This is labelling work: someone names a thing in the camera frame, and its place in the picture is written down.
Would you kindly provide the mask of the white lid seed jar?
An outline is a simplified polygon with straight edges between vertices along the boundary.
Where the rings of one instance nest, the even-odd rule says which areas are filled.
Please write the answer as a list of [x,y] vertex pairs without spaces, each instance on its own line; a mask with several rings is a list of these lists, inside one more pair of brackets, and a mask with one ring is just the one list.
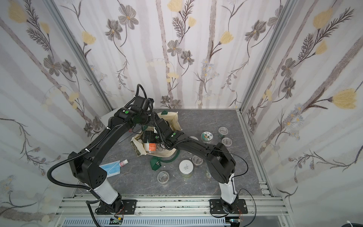
[[190,160],[183,160],[179,164],[179,171],[181,173],[181,176],[185,179],[188,179],[192,176],[194,169],[194,165]]

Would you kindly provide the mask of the large strawberry label jar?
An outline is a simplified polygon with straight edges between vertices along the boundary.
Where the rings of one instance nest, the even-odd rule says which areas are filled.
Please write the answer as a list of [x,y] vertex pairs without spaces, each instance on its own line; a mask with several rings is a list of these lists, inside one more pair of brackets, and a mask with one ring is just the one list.
[[201,141],[204,143],[211,143],[214,139],[214,136],[211,132],[205,131],[201,134]]

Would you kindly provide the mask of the clear lid green seed cup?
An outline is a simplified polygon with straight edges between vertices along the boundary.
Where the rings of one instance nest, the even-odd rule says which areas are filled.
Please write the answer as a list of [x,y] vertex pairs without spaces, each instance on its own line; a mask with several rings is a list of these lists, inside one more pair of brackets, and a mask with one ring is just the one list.
[[228,129],[226,128],[226,127],[220,127],[219,129],[218,129],[218,136],[220,137],[220,138],[224,138],[224,137],[226,137],[227,135],[228,135]]

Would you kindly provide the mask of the orange sunflower seed cup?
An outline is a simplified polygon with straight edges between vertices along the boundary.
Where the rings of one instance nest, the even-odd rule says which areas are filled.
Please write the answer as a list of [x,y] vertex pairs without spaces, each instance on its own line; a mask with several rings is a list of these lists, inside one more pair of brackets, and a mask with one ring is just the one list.
[[233,144],[232,140],[230,138],[228,138],[228,137],[224,137],[221,142],[227,148],[232,146],[232,144]]

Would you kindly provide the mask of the red label seed jar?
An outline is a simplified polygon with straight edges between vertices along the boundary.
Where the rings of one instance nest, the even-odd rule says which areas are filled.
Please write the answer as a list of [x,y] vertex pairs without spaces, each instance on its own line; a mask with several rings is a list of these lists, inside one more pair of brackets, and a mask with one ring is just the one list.
[[157,143],[144,143],[143,146],[146,153],[155,154],[157,152]]

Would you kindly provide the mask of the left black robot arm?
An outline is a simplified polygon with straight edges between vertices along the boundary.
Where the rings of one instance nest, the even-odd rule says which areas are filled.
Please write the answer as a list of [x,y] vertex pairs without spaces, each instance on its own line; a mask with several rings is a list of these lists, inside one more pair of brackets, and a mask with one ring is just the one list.
[[116,214],[123,207],[122,196],[107,180],[107,172],[100,167],[113,145],[131,128],[147,125],[149,112],[153,111],[154,100],[137,96],[125,107],[109,118],[101,134],[78,154],[69,155],[71,171],[86,190],[100,200],[97,214]]

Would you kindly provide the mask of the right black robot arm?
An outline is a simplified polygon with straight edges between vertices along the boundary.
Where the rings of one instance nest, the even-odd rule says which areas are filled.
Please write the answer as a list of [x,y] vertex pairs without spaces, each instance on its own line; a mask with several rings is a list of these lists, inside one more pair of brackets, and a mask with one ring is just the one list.
[[234,213],[239,199],[233,182],[236,161],[226,146],[222,143],[213,145],[195,140],[182,131],[173,130],[162,118],[153,120],[152,125],[163,148],[187,151],[207,164],[211,177],[219,183],[221,206],[225,213]]

